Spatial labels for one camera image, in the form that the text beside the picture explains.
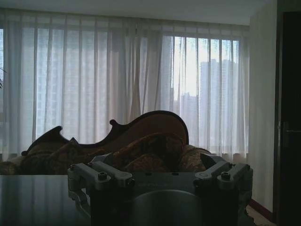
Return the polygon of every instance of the door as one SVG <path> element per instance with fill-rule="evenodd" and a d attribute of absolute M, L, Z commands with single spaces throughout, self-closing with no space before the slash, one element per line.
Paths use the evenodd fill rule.
<path fill-rule="evenodd" d="M 301 12 L 283 14 L 280 42 L 280 146 L 275 158 L 278 165 L 276 190 L 278 226 L 297 225 L 300 213 L 301 170 Z"/>

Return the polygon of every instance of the ceiling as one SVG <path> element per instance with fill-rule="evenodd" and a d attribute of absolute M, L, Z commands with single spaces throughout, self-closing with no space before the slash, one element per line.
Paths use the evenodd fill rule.
<path fill-rule="evenodd" d="M 268 0 L 0 0 L 0 7 L 106 16 L 249 24 Z"/>

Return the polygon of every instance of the floor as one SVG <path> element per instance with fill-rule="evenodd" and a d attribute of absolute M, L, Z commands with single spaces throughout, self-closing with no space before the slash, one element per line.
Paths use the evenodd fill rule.
<path fill-rule="evenodd" d="M 256 212 L 256 210 L 254 210 L 252 207 L 247 206 L 246 210 L 248 214 L 254 218 L 254 223 L 257 226 L 276 226 L 276 224 L 269 222 L 265 217 Z"/>

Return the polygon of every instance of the table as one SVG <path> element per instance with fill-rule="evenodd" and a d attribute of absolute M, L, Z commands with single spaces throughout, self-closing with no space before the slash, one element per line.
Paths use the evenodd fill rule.
<path fill-rule="evenodd" d="M 68 197 L 65 175 L 0 176 L 1 226 L 89 226 Z"/>

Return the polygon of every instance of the baseboard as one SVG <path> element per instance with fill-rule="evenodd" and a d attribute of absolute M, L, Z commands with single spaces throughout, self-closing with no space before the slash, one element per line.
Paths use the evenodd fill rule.
<path fill-rule="evenodd" d="M 269 211 L 267 208 L 263 207 L 253 199 L 251 199 L 249 206 L 251 206 L 254 210 L 256 210 L 258 213 L 263 215 L 267 220 L 273 222 L 273 213 Z"/>

